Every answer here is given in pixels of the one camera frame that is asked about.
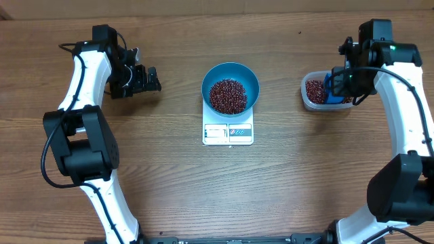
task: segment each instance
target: wooden table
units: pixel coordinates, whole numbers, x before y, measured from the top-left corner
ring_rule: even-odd
[[[57,44],[91,39],[95,24],[110,24],[139,47],[163,86],[102,105],[119,145],[121,187],[148,236],[289,235],[322,231],[353,213],[391,158],[382,102],[372,96],[351,110],[310,113],[300,81],[343,64],[337,47],[371,18],[392,19],[395,40],[417,44],[433,110],[433,11],[0,22],[0,242],[104,238],[84,193],[50,187],[39,169],[42,116],[57,109],[73,71]],[[203,146],[201,81],[230,61],[260,79],[255,143]],[[54,181],[69,181],[50,152],[47,168]],[[409,230],[434,241],[433,227]]]

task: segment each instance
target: digital kitchen scale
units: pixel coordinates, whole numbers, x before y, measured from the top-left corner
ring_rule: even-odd
[[[238,117],[223,117],[203,101],[203,144],[252,145],[253,139],[253,108]]]
[[[224,79],[231,79],[242,84],[247,104],[245,110],[236,115],[222,114],[212,108],[210,90]],[[259,81],[248,67],[227,62],[212,68],[202,81],[202,142],[205,145],[243,146],[252,145],[253,105],[259,97]]]

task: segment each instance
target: black motor joint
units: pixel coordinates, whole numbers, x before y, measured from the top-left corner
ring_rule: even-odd
[[[345,55],[344,66],[332,69],[332,74],[357,67],[377,67],[394,62],[411,62],[422,66],[418,48],[414,44],[396,43],[393,40],[390,20],[372,19],[359,27],[359,42],[347,37],[339,47],[339,54]],[[374,78],[377,71],[359,70],[345,72],[332,80],[333,96],[360,97],[376,94]]]

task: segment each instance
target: black cable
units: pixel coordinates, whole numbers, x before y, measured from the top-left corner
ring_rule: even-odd
[[[67,52],[72,53],[73,51],[71,49],[65,47],[67,45],[75,45],[75,44],[64,43],[64,44],[60,44],[59,47],[61,49],[65,50],[65,51],[67,51]],[[81,56],[79,54],[77,54],[76,57],[78,57],[78,59],[80,60],[80,63],[81,63],[81,75],[80,75],[79,83],[77,85],[77,90],[75,91],[75,94],[73,96],[73,101],[71,102],[71,104],[69,105],[69,107],[64,111],[63,115],[60,117],[59,121],[54,126],[53,131],[48,136],[47,141],[45,142],[45,146],[43,147],[43,150],[42,150],[42,155],[41,155],[41,173],[42,173],[42,177],[44,178],[44,180],[50,186],[53,186],[55,188],[72,188],[72,187],[76,187],[75,184],[57,184],[57,183],[54,183],[53,181],[50,180],[50,178],[48,177],[47,172],[45,170],[45,158],[47,156],[48,148],[50,147],[50,144],[51,144],[51,142],[53,140],[54,134],[59,129],[59,127],[60,127],[61,123],[63,122],[64,118],[73,109],[76,101],[78,101],[78,96],[80,94],[80,89],[81,89],[81,86],[83,85],[84,72],[85,72],[86,67],[85,67],[83,58],[81,58]]]
[[[92,184],[88,184],[88,183],[82,183],[81,185],[82,185],[82,186],[90,187],[90,188],[92,188],[92,190],[94,190],[94,193],[98,196],[98,199],[100,199],[102,209],[104,210],[104,214],[106,215],[106,218],[107,218],[107,220],[108,220],[108,223],[110,224],[110,228],[115,232],[116,237],[117,237],[117,239],[119,240],[120,244],[123,244],[123,241],[122,241],[121,235],[120,235],[119,232],[117,231],[117,229],[116,229],[116,225],[113,223],[113,221],[112,221],[111,218],[110,218],[109,211],[108,211],[108,209],[107,209],[107,206],[106,206],[106,204],[105,204],[105,202],[104,202],[104,199],[102,198],[102,195],[101,195],[101,192],[99,191],[99,189],[96,188],[96,186],[94,186],[94,185],[92,185]]]
[[[427,148],[428,148],[430,156],[434,157],[433,145],[431,144],[432,139],[429,137],[427,118],[425,117],[425,111],[423,109],[422,101],[419,98],[419,95],[418,95],[418,93],[416,91],[416,88],[414,86],[412,86],[410,83],[408,83],[408,81],[406,79],[404,79],[400,75],[398,75],[398,74],[396,74],[396,73],[394,73],[394,72],[392,72],[390,70],[384,69],[384,68],[357,67],[357,68],[352,68],[352,69],[341,70],[341,71],[338,71],[338,72],[334,73],[332,76],[330,76],[327,79],[326,83],[329,83],[334,77],[336,77],[338,75],[341,75],[341,74],[344,74],[344,73],[352,73],[354,71],[359,71],[359,70],[371,70],[371,71],[383,72],[383,73],[386,73],[388,75],[391,75],[391,76],[395,77],[396,79],[398,79],[399,81],[401,81],[402,83],[404,83],[404,85],[407,86],[408,90],[410,92],[412,92],[412,94],[414,96],[414,99],[415,99],[415,101],[416,101],[416,103],[418,105],[419,115],[420,115],[420,122],[422,123],[422,129],[423,129],[423,133],[424,133],[424,136],[425,136],[425,140],[422,143],[425,143],[427,145]],[[364,100],[366,98],[366,96],[367,95],[365,94],[361,99]]]
[[[50,144],[53,140],[53,136],[56,133],[56,131],[58,130],[58,128],[60,127],[61,123],[63,122],[64,118],[68,115],[68,113],[73,109],[76,101],[78,101],[78,96],[80,94],[80,89],[81,86],[83,85],[83,80],[84,80],[84,74],[85,74],[85,63],[83,58],[79,55],[79,54],[74,54],[73,51],[69,48],[66,48],[65,46],[69,46],[69,45],[75,45],[74,43],[63,43],[60,44],[59,47],[67,52],[72,53],[74,56],[78,57],[78,59],[80,60],[81,63],[81,75],[80,75],[80,80],[79,83],[77,85],[77,90],[75,91],[75,94],[73,96],[73,100],[71,102],[71,104],[68,106],[68,108],[64,111],[63,115],[60,117],[59,121],[57,122],[57,124],[54,126],[53,131],[50,133],[50,135],[47,138],[47,141],[45,142],[45,146],[43,147],[43,151],[42,151],[42,155],[41,155],[41,173],[42,176],[44,178],[44,180],[50,185],[53,186],[55,188],[72,188],[72,187],[77,187],[77,185],[75,184],[57,184],[54,183],[53,181],[50,180],[50,178],[47,175],[47,172],[45,170],[45,158],[47,156],[47,152],[48,152],[48,148],[50,147]],[[107,206],[104,202],[104,199],[102,198],[101,192],[99,191],[98,188],[96,188],[94,185],[92,184],[88,184],[88,183],[82,183],[82,186],[87,186],[90,187],[92,190],[94,190],[94,193],[98,196],[98,199],[100,200],[102,209],[104,210],[105,216],[108,220],[108,223],[110,224],[110,228],[115,232],[117,239],[119,240],[120,244],[123,244],[121,235],[119,234],[119,232],[116,229],[116,225],[113,223],[113,221],[111,220],[109,211],[107,210]]]
[[[373,240],[375,240],[375,239],[377,239],[377,238],[383,236],[383,235],[386,234],[387,232],[392,232],[392,231],[400,232],[400,233],[406,235],[407,237],[409,237],[409,238],[411,238],[411,239],[413,239],[413,240],[415,240],[415,241],[417,241],[417,242],[419,242],[419,243],[422,243],[422,244],[432,244],[432,243],[429,243],[429,242],[426,241],[426,240],[423,240],[423,239],[421,239],[421,238],[419,238],[419,237],[413,235],[412,233],[410,233],[410,232],[408,232],[408,231],[406,231],[406,230],[403,230],[403,229],[401,229],[401,228],[391,227],[391,226],[385,228],[384,230],[381,230],[381,231],[377,232],[376,234],[372,235],[370,238],[368,238],[368,239],[362,241],[361,244],[368,244],[369,242],[371,242],[371,241],[373,241]]]
[[[117,35],[118,35],[119,37],[121,37],[121,39],[122,39],[122,41],[123,41],[123,46],[124,46],[124,49],[125,49],[125,53],[123,54],[122,63],[125,64],[125,63],[127,62],[127,52],[128,52],[128,49],[127,49],[127,43],[125,42],[125,39],[123,38],[123,36],[121,35],[121,33],[118,33],[118,32],[117,32]]]
[[[368,96],[369,96],[369,94],[365,94],[365,95],[363,95],[360,99],[353,98],[353,105],[354,105],[354,106],[358,106],[358,105],[361,104],[361,102],[363,102],[363,101],[364,101]]]

